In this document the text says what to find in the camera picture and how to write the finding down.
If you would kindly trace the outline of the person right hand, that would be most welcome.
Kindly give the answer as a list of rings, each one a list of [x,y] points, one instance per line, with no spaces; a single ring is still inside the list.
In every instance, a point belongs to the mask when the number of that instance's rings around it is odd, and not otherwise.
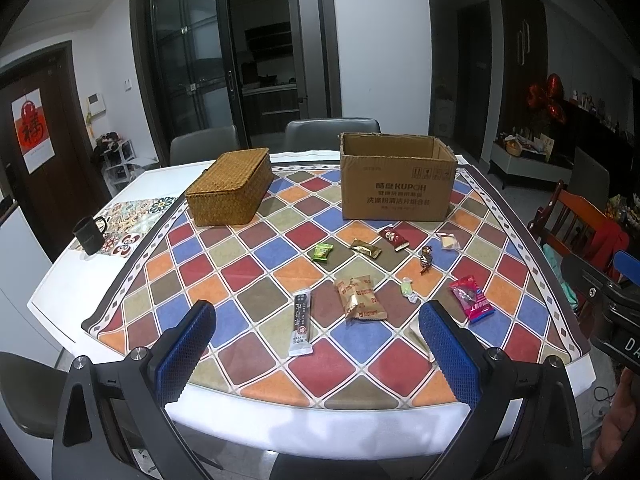
[[[632,395],[634,373],[627,367],[620,374],[620,383],[612,401],[611,409],[602,422],[600,437],[594,446],[591,468],[596,474],[605,470],[623,444],[638,414],[638,402]]]

